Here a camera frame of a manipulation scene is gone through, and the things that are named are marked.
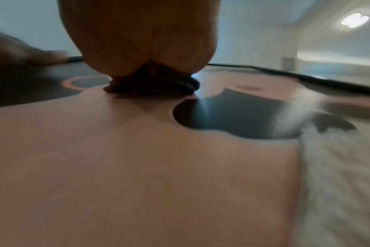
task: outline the bare skin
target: bare skin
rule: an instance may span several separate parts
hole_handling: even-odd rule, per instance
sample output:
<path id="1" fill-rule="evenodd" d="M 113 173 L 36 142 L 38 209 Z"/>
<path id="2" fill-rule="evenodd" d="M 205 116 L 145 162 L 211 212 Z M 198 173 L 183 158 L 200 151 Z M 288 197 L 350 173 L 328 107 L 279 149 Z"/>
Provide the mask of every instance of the bare skin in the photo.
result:
<path id="1" fill-rule="evenodd" d="M 198 90 L 191 75 L 215 53 L 220 0 L 58 2 L 86 62 L 112 76 L 107 92 L 131 88 L 190 95 Z"/>
<path id="2" fill-rule="evenodd" d="M 64 63 L 67 59 L 65 52 L 42 51 L 0 32 L 0 68 L 21 64 L 54 65 Z"/>

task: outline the fluffy white fabric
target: fluffy white fabric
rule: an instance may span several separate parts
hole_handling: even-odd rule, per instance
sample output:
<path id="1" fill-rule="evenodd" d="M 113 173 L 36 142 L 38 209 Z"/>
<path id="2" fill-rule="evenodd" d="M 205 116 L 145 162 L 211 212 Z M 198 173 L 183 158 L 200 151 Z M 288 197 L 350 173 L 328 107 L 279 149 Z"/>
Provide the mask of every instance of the fluffy white fabric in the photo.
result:
<path id="1" fill-rule="evenodd" d="M 314 126 L 300 138 L 302 197 L 294 247 L 370 247 L 370 142 Z"/>

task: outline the white fur rug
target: white fur rug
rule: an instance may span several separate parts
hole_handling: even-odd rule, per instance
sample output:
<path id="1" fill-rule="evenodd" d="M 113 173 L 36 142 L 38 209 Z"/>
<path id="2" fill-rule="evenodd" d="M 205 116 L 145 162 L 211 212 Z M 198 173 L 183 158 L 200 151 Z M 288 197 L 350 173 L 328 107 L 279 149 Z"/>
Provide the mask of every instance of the white fur rug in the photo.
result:
<path id="1" fill-rule="evenodd" d="M 294 247 L 370 247 L 370 142 L 314 126 L 300 138 L 302 198 Z"/>

